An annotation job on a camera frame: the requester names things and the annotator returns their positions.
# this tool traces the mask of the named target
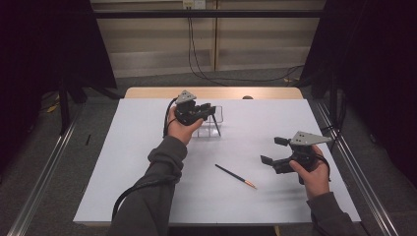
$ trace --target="electrical cable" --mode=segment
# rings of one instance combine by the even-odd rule
[[[194,42],[194,29],[193,29],[193,20],[191,19],[191,18],[189,18],[188,19],[188,22],[189,22],[189,24],[188,24],[188,26],[189,26],[189,51],[188,51],[188,61],[189,61],[189,66],[190,66],[190,69],[191,69],[191,71],[193,72],[193,74],[195,75],[195,76],[197,76],[197,77],[199,77],[199,78],[201,78],[201,79],[205,79],[205,80],[208,80],[208,81],[210,81],[210,82],[212,82],[212,83],[215,83],[215,84],[218,84],[218,85],[221,85],[221,86],[224,86],[224,87],[227,87],[227,85],[225,85],[225,84],[223,84],[223,83],[220,83],[220,82],[217,82],[217,81],[240,81],[240,82],[259,82],[259,83],[262,83],[262,82],[273,82],[273,81],[279,81],[279,80],[282,80],[282,79],[285,79],[286,77],[288,77],[289,75],[291,75],[291,74],[293,74],[294,72],[296,72],[297,71],[297,69],[299,69],[299,68],[302,68],[302,67],[304,67],[304,65],[298,65],[298,66],[294,66],[294,67],[290,67],[290,68],[288,68],[287,69],[287,74],[285,74],[285,75],[283,75],[283,76],[281,76],[281,77],[278,77],[278,78],[273,78],[273,79],[268,79],[268,80],[248,80],[248,79],[235,79],[235,78],[218,78],[218,77],[216,77],[216,78],[209,78],[202,70],[201,70],[201,68],[200,68],[200,65],[199,65],[199,60],[197,59],[197,53],[196,53],[196,46],[195,46],[195,42]],[[198,67],[198,69],[199,69],[199,73],[201,73],[202,75],[198,75],[195,71],[194,71],[194,69],[193,69],[193,67],[192,67],[192,65],[191,65],[191,47],[193,46],[193,51],[194,51],[194,58],[195,58],[195,60],[196,60],[196,63],[197,63],[197,67]]]
[[[328,181],[331,182],[330,180],[330,165],[328,164],[328,161],[325,159],[324,156],[320,155],[320,154],[315,154],[315,158],[318,160],[321,160],[327,167],[328,167]]]
[[[174,120],[170,121],[169,124],[168,124],[169,109],[171,108],[172,103],[174,103],[176,100],[177,100],[177,97],[173,98],[169,102],[168,107],[166,108],[165,119],[163,121],[163,136],[162,136],[163,138],[165,138],[165,136],[168,135],[168,126],[171,124],[172,121],[174,121],[176,119],[175,118]]]
[[[191,18],[188,19],[188,63],[190,65],[190,69],[193,72],[193,74],[195,76],[197,76],[198,78],[201,79],[205,79],[207,81],[210,81],[212,83],[215,83],[217,85],[223,86],[223,87],[227,87],[227,85],[213,81],[211,79],[209,79],[202,71],[202,69],[200,68],[200,64],[199,64],[199,60],[197,59],[197,54],[196,54],[196,45],[194,43],[194,30],[193,30],[193,20]],[[193,66],[191,65],[191,45],[193,45],[193,51],[194,51],[194,58],[196,60],[196,64],[197,67],[199,68],[200,73],[202,74],[202,76],[198,75],[194,69]]]
[[[156,186],[156,185],[161,185],[161,184],[171,184],[171,183],[176,183],[177,182],[177,178],[166,178],[166,179],[159,179],[159,180],[153,180],[153,181],[149,181],[146,183],[142,183],[142,184],[136,184],[134,186],[132,186],[131,188],[127,189],[125,192],[123,192],[120,197],[117,199],[116,203],[114,204],[113,207],[113,212],[111,214],[111,220],[113,221],[114,217],[117,214],[117,211],[119,210],[119,206],[122,203],[122,201],[128,197],[130,194],[132,194],[133,192],[140,190],[144,187],[150,187],[150,186]]]
[[[362,221],[359,222],[362,226],[362,228],[364,229],[366,235],[371,236],[371,234],[369,233],[368,229],[365,227],[364,223]]]
[[[333,148],[335,143],[337,142],[337,140],[340,137],[341,134],[341,130],[343,128],[343,123],[344,123],[344,118],[346,117],[346,110],[347,110],[347,101],[346,101],[346,95],[344,92],[342,92],[342,99],[341,99],[341,103],[340,103],[340,111],[337,117],[337,120],[335,121],[336,124],[327,126],[327,127],[323,127],[320,130],[322,131],[322,134],[324,135],[325,133],[323,133],[323,131],[326,131],[326,133],[330,130],[334,130],[335,131],[335,136],[333,139],[333,143],[331,144],[329,150],[330,152],[333,152]]]

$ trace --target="hand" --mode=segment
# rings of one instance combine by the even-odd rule
[[[196,121],[194,124],[190,126],[185,126],[181,124],[179,121],[177,121],[177,119],[175,118],[175,113],[174,113],[175,109],[177,109],[177,107],[173,106],[169,110],[168,124],[169,123],[170,124],[168,126],[168,135],[174,138],[177,138],[184,145],[187,145],[188,142],[191,140],[191,136],[193,135],[193,132],[199,129],[200,126],[202,126],[203,119],[199,119],[198,121]]]
[[[312,146],[312,149],[315,153],[323,155],[317,146]],[[303,178],[309,200],[330,192],[328,185],[328,167],[321,160],[318,160],[317,167],[312,172],[308,172],[295,160],[291,160],[289,165]]]

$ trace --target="pen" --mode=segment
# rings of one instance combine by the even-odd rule
[[[231,176],[235,177],[236,179],[238,179],[238,180],[242,181],[243,183],[245,183],[245,184],[247,184],[247,185],[251,186],[252,188],[257,189],[257,187],[255,187],[255,185],[254,185],[254,184],[252,184],[251,182],[249,182],[249,181],[245,180],[244,178],[242,178],[242,177],[240,177],[240,176],[238,176],[238,175],[236,175],[236,174],[234,174],[234,173],[232,173],[232,172],[230,172],[230,171],[226,170],[225,168],[223,168],[223,167],[219,166],[218,164],[215,164],[215,166],[216,166],[216,167],[218,167],[219,169],[223,170],[224,172],[226,172],[226,173],[230,174]]]

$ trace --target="outlet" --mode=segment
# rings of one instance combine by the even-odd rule
[[[194,0],[194,8],[196,10],[205,10],[206,9],[206,0]]]
[[[183,0],[183,9],[194,9],[194,0]]]
[[[206,0],[183,0],[183,9],[205,10]]]

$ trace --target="white paper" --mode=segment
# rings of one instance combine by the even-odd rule
[[[80,203],[75,222],[110,224],[115,201],[142,177],[148,154],[162,141],[163,118],[170,99],[122,99],[100,157]],[[221,105],[221,137],[193,137],[177,184],[170,225],[233,225],[311,222],[304,186],[296,173],[275,174],[261,163],[290,156],[297,131],[320,135],[307,100],[197,99]],[[330,188],[343,211],[360,221],[326,144],[319,145],[331,168]],[[255,190],[214,165],[251,181]]]

